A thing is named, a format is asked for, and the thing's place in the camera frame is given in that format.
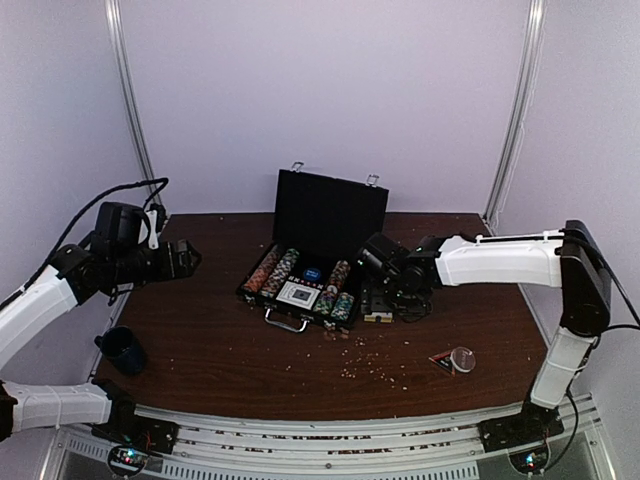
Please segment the blue small blind button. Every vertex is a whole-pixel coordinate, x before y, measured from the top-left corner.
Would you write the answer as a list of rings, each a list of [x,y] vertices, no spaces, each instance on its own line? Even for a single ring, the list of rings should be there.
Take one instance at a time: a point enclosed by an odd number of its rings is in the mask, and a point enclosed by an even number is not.
[[[316,267],[309,267],[303,271],[302,278],[311,283],[319,283],[323,278],[322,271]]]

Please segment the white playing card box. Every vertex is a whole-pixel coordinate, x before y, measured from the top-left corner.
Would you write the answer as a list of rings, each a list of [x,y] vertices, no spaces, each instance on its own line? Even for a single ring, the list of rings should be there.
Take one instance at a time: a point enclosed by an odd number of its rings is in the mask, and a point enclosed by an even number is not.
[[[287,281],[276,300],[302,309],[311,310],[321,290],[318,288]]]

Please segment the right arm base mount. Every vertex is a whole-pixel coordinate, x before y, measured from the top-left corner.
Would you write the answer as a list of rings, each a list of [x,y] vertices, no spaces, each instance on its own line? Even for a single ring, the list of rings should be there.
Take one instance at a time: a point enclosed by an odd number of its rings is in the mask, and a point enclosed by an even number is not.
[[[518,413],[481,421],[477,428],[485,452],[541,443],[565,431],[557,407],[548,409],[530,401]]]

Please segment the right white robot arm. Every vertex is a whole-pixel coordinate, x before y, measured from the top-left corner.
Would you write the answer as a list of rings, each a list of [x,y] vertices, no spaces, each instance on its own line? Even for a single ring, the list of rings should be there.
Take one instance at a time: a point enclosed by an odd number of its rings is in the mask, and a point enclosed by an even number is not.
[[[610,325],[612,276],[586,225],[578,220],[538,234],[425,237],[412,250],[376,233],[356,259],[385,286],[393,306],[411,297],[427,299],[442,287],[467,284],[561,290],[559,325],[522,412],[513,419],[513,433],[522,441],[535,440],[550,426],[552,414]]]

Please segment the yellow blue card deck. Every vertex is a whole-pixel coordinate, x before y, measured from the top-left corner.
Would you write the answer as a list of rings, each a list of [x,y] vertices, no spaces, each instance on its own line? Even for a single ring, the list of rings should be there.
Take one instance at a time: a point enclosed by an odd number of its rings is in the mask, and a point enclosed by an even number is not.
[[[363,320],[368,323],[391,324],[395,321],[392,312],[373,311],[365,314]]]

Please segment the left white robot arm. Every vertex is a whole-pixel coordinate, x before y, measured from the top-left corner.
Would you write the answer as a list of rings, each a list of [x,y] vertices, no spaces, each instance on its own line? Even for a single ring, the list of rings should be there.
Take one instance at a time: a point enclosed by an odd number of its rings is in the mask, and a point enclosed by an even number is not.
[[[137,246],[117,257],[103,257],[66,245],[54,253],[31,285],[14,292],[1,308],[1,365],[33,337],[97,293],[111,295],[121,285],[135,287],[192,276],[203,256],[190,242]],[[1,438],[32,429],[70,424],[105,425],[123,444],[144,433],[133,398],[113,382],[50,386],[1,383]]]

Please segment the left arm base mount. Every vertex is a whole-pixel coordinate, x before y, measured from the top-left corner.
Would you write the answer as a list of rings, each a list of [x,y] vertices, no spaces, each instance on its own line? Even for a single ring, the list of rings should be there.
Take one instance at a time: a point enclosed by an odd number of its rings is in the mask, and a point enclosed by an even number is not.
[[[152,454],[173,452],[179,432],[177,423],[136,414],[133,397],[110,380],[94,379],[91,384],[111,402],[108,420],[91,425],[93,436]]]

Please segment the black poker set case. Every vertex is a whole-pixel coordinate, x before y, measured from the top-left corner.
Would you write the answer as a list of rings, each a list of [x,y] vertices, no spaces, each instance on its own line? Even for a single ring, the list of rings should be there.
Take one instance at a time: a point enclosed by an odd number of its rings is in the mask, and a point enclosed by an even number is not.
[[[304,173],[298,166],[282,170],[278,174],[275,213],[270,245],[248,271],[236,289],[237,296],[249,305],[263,309],[266,323],[279,326],[277,315],[290,316],[299,321],[297,332],[302,333],[311,325],[327,330],[348,332],[359,314],[361,285],[364,279],[362,267],[356,255],[366,240],[381,231],[387,208],[389,192],[377,186],[375,176],[364,183]],[[346,322],[333,321],[329,315],[321,315],[273,298],[242,289],[265,256],[274,252],[284,256],[289,248],[300,252],[300,257],[287,281],[304,280],[303,271],[316,267],[323,278],[318,284],[321,292],[328,287],[328,280],[337,261],[349,262],[350,273],[339,294],[355,297],[350,318]]]

